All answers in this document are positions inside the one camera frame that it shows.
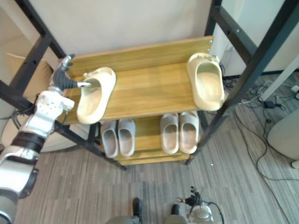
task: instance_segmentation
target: striped carpet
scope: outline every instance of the striped carpet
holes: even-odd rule
[[[257,85],[277,76],[263,76]],[[286,83],[299,82],[292,75]],[[281,86],[274,94],[285,97],[291,92]],[[299,108],[299,101],[281,98],[285,111],[267,109],[277,121]],[[257,101],[246,104],[258,105]],[[236,107],[242,122],[263,134],[262,107]],[[209,120],[213,115],[207,114]],[[251,154],[256,161],[265,151],[263,142],[243,128]],[[259,167],[271,178],[297,178],[299,170],[291,160],[270,149]],[[33,193],[19,201],[16,224],[104,224],[109,218],[132,213],[131,201],[143,202],[143,223],[162,224],[178,196],[189,196],[197,186],[204,200],[217,203],[227,224],[285,224],[277,202],[253,166],[233,115],[229,116],[189,166],[167,162],[130,166],[121,171],[84,149],[44,153],[38,162],[40,173]],[[292,224],[299,223],[299,182],[267,181]],[[184,213],[187,206],[181,205]],[[212,207],[216,224],[221,223]]]

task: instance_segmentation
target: wooden board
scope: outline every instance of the wooden board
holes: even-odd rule
[[[192,54],[207,52],[211,48],[211,41],[213,36],[205,36],[77,56],[72,60],[74,65],[70,67],[69,75],[81,77],[83,73],[99,67],[110,67],[118,72],[187,62]]]
[[[147,150],[147,151],[135,151],[134,154],[129,157],[124,157],[119,154],[114,159],[117,161],[124,161],[124,160],[137,160],[137,159],[168,157],[168,156],[173,157],[177,155],[183,155],[183,153],[181,151],[178,151],[174,155],[169,155],[166,154],[162,149],[154,149],[154,150]]]
[[[187,160],[189,155],[175,155],[167,157],[157,157],[157,158],[147,158],[147,159],[137,159],[137,160],[123,160],[120,161],[120,164],[123,166],[127,165],[136,165],[136,164],[145,164],[145,163],[155,163],[155,162],[171,162],[171,161],[180,161]]]
[[[135,118],[197,109],[192,96],[186,62],[196,52],[211,47],[212,36],[146,47],[79,56],[69,75],[82,80],[84,72],[102,66],[116,71],[117,81],[102,120]],[[66,124],[78,123],[76,111],[80,89],[68,90],[75,101]]]
[[[102,120],[196,110],[186,63],[117,72],[116,86]],[[66,124],[78,123],[80,89],[66,96],[75,101]]]
[[[161,149],[161,116],[134,119],[136,124],[135,151]]]

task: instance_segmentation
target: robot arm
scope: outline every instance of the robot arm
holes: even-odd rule
[[[212,224],[214,222],[212,211],[210,209],[210,205],[213,204],[217,206],[219,210],[219,214],[221,216],[222,223],[224,224],[224,218],[221,213],[220,208],[214,202],[205,202],[198,190],[195,187],[191,187],[192,195],[189,198],[181,198],[177,197],[178,202],[185,203],[191,206],[190,214],[188,215],[188,220],[190,223],[196,224]]]
[[[74,107],[74,101],[62,96],[63,90],[90,85],[65,76],[73,57],[65,57],[53,72],[48,90],[41,92],[36,100],[34,114],[0,155],[0,224],[14,222],[18,199],[30,195],[36,182],[35,165],[56,118]]]

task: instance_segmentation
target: cream slide sandal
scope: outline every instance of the cream slide sandal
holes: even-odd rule
[[[183,112],[179,115],[180,150],[186,154],[196,151],[199,138],[199,118],[196,111]]]
[[[77,117],[82,124],[94,124],[101,120],[109,97],[116,83],[115,72],[108,67],[99,68],[83,75],[92,85],[81,88]]]
[[[167,154],[178,151],[178,114],[168,113],[160,121],[161,145]]]
[[[187,63],[196,106],[204,111],[219,110],[225,100],[219,58],[196,53]]]
[[[120,119],[118,122],[118,138],[120,143],[120,153],[129,157],[135,150],[136,126],[132,119]]]
[[[116,135],[116,120],[104,121],[101,125],[103,147],[107,158],[118,155],[118,140]]]

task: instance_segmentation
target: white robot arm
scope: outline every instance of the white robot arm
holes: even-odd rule
[[[74,101],[63,97],[67,88],[89,86],[65,76],[74,55],[65,57],[53,72],[48,90],[39,94],[35,112],[19,129],[11,145],[0,155],[0,224],[13,223],[18,199],[28,196],[36,182],[35,168],[39,153],[53,132],[54,122],[62,112],[74,107]]]

